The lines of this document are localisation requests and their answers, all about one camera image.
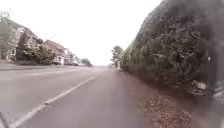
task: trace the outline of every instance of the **parked car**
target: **parked car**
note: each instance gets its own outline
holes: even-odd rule
[[[74,65],[74,66],[79,66],[79,62],[76,61],[76,60],[74,60],[73,63],[72,63],[72,65]]]

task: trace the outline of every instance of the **white dashed line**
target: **white dashed line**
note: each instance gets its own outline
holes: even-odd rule
[[[30,118],[32,118],[35,114],[38,113],[38,111],[42,110],[43,108],[46,107],[46,104],[50,104],[50,103],[53,103],[54,101],[68,95],[69,93],[71,93],[72,91],[74,91],[75,89],[79,88],[80,86],[88,83],[89,81],[95,79],[95,77],[92,77],[92,78],[89,78],[83,82],[81,82],[80,84],[68,89],[67,91],[45,101],[43,104],[39,105],[38,107],[32,109],[30,112],[28,112],[27,114],[25,114],[24,116],[22,116],[21,118],[19,118],[17,121],[15,121],[14,123],[12,123],[10,125],[10,128],[17,128],[19,127],[21,124],[23,124],[24,122],[26,122],[27,120],[29,120]]]

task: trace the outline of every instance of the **tree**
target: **tree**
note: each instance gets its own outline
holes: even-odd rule
[[[123,49],[120,46],[115,46],[112,50],[111,50],[113,56],[111,61],[117,65],[117,61],[120,60],[120,57],[123,53]]]
[[[87,58],[83,58],[83,59],[81,60],[81,62],[82,62],[83,64],[86,64],[86,65],[89,66],[89,67],[92,66],[91,62],[90,62],[89,59],[87,59]]]
[[[10,14],[8,12],[1,11],[0,12],[0,54],[1,57],[4,56],[4,53],[7,52],[10,45],[10,34],[11,27],[8,23],[8,18],[10,18]]]

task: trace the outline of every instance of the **roof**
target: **roof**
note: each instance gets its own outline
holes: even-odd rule
[[[39,39],[39,38],[37,37],[37,35],[34,34],[34,32],[31,31],[29,28],[27,28],[27,27],[25,27],[25,26],[23,26],[23,25],[21,25],[21,24],[19,24],[19,23],[16,23],[15,21],[12,21],[12,20],[10,20],[10,19],[8,19],[8,18],[6,18],[6,20],[8,21],[9,25],[12,26],[13,28],[15,28],[15,29],[18,29],[18,28],[25,28],[25,33],[26,33],[28,36],[34,37],[34,38],[36,38],[36,39]]]

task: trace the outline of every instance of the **white road marking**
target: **white road marking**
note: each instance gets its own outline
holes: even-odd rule
[[[23,77],[28,77],[28,76],[41,76],[41,75],[49,75],[49,74],[63,74],[66,72],[77,72],[77,71],[86,71],[88,69],[79,69],[79,70],[62,70],[62,71],[52,71],[52,72],[38,72],[38,73],[29,73],[29,74],[16,74],[15,76],[1,76],[0,80],[12,80],[15,78],[23,78]]]
[[[39,75],[48,75],[48,74],[62,74],[65,72],[75,72],[75,71],[84,71],[84,70],[62,70],[62,71],[53,71],[53,72],[39,72],[39,73],[31,73],[24,74],[26,76],[39,76]]]
[[[95,77],[91,77],[83,82],[81,82],[80,84],[68,89],[67,91],[45,101],[43,104],[39,105],[38,107],[32,109],[30,112],[28,112],[27,114],[25,114],[24,116],[22,116],[21,118],[19,118],[17,121],[15,121],[14,123],[12,123],[10,125],[10,128],[17,128],[19,127],[20,125],[22,125],[24,122],[26,122],[27,120],[29,120],[30,118],[32,118],[35,114],[37,114],[40,110],[44,109],[46,107],[45,104],[50,104],[50,103],[53,103],[54,101],[68,95],[69,93],[71,93],[72,91],[74,91],[75,89],[81,87],[82,85],[88,83],[89,81],[95,79]]]

